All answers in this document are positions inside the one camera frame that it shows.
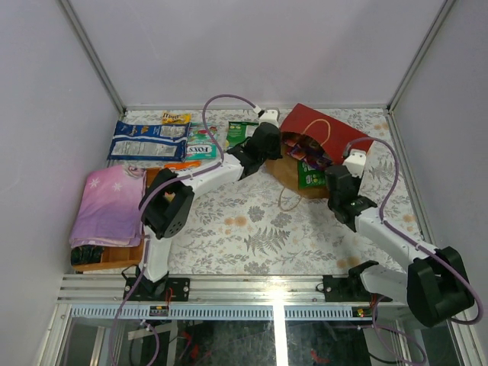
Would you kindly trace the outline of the green snack bag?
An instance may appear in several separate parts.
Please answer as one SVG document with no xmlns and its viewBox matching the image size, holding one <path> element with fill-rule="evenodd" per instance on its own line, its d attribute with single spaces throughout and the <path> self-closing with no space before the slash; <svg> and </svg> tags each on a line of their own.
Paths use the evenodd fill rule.
<svg viewBox="0 0 488 366">
<path fill-rule="evenodd" d="M 228 123 L 225 150 L 231 149 L 251 137 L 257 127 L 257 122 L 230 121 Z"/>
<path fill-rule="evenodd" d="M 326 176 L 323 171 L 313 169 L 304 161 L 297 163 L 298 187 L 305 188 L 323 188 L 326 186 Z"/>
</svg>

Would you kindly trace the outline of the red paper bag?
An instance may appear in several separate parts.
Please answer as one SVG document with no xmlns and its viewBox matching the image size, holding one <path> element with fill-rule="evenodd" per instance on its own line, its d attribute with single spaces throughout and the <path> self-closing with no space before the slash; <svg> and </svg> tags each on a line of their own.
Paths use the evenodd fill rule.
<svg viewBox="0 0 488 366">
<path fill-rule="evenodd" d="M 306 135 L 318 142 L 332 159 L 332 165 L 341 165 L 344 161 L 344 150 L 348 143 L 366 137 L 365 133 L 350 127 L 327 114 L 314 110 L 305 104 L 297 104 L 283 120 L 281 137 L 286 132 Z M 294 191 L 301 197 L 309 199 L 327 198 L 329 191 L 323 188 L 298 187 L 298 160 L 286 153 L 286 146 L 281 140 L 281 155 L 278 160 L 268 160 L 265 167 L 283 187 Z"/>
</svg>

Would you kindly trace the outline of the green Fox's candy bag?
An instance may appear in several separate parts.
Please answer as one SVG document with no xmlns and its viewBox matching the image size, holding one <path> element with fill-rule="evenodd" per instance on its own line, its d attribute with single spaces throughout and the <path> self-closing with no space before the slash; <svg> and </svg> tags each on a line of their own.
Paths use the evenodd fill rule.
<svg viewBox="0 0 488 366">
<path fill-rule="evenodd" d="M 202 123 L 191 123 L 187 141 L 186 160 L 200 161 L 220 156 L 215 142 Z"/>
</svg>

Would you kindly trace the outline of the yellow M&M's candy pack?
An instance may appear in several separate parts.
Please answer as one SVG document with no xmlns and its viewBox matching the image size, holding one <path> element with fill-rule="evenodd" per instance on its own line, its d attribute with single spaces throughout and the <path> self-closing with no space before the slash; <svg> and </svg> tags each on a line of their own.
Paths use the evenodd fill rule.
<svg viewBox="0 0 488 366">
<path fill-rule="evenodd" d="M 191 122 L 191 114 L 175 114 L 169 111 L 163 111 L 161 116 L 161 124 L 177 124 L 186 125 Z"/>
</svg>

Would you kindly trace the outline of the blue chips bag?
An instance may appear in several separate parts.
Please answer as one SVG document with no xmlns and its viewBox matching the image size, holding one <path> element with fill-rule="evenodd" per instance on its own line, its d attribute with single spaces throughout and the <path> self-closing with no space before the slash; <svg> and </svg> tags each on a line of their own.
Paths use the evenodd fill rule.
<svg viewBox="0 0 488 366">
<path fill-rule="evenodd" d="M 189 124 L 134 125 L 118 121 L 108 153 L 110 160 L 183 162 Z"/>
</svg>

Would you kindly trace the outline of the purple Fox's berries bag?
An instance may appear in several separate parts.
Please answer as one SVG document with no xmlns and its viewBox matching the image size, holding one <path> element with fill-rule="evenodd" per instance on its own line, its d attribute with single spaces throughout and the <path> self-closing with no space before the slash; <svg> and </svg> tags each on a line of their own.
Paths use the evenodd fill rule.
<svg viewBox="0 0 488 366">
<path fill-rule="evenodd" d="M 286 132 L 282 143 L 286 146 L 286 153 L 294 159 L 305 162 L 313 169 L 324 170 L 332 165 L 332 159 L 317 141 L 306 135 Z"/>
</svg>

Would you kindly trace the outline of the orange candy bag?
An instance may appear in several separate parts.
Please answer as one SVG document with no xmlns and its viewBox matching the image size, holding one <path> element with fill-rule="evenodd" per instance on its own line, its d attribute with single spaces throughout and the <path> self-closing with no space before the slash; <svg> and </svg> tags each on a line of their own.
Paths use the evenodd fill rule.
<svg viewBox="0 0 488 366">
<path fill-rule="evenodd" d="M 185 171 L 189 169 L 195 169 L 201 166 L 201 161 L 189 161 L 189 162 L 171 162 L 164 164 L 164 169 L 170 169 L 172 172 Z"/>
</svg>

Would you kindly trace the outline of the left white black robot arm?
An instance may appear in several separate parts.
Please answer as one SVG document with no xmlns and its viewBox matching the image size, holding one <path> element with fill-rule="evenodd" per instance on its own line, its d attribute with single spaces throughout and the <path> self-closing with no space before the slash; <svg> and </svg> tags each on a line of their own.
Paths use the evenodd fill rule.
<svg viewBox="0 0 488 366">
<path fill-rule="evenodd" d="M 195 199 L 221 185 L 255 174 L 281 155 L 281 133 L 276 122 L 261 122 L 243 142 L 228 149 L 223 160 L 182 174 L 160 170 L 140 202 L 145 247 L 140 264 L 140 291 L 149 300 L 167 291 L 172 238 L 185 226 Z"/>
</svg>

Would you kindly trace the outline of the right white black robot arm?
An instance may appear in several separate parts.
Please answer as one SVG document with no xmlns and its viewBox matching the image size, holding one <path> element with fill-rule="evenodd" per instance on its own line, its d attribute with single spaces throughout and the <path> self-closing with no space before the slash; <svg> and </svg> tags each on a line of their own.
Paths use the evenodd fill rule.
<svg viewBox="0 0 488 366">
<path fill-rule="evenodd" d="M 402 268 L 390 270 L 369 262 L 347 283 L 355 300 L 382 294 L 406 304 L 424 326 L 433 327 L 472 307 L 473 294 L 461 255 L 417 240 L 380 217 L 377 205 L 358 193 L 359 180 L 343 165 L 325 171 L 328 207 L 350 230 L 387 252 Z"/>
</svg>

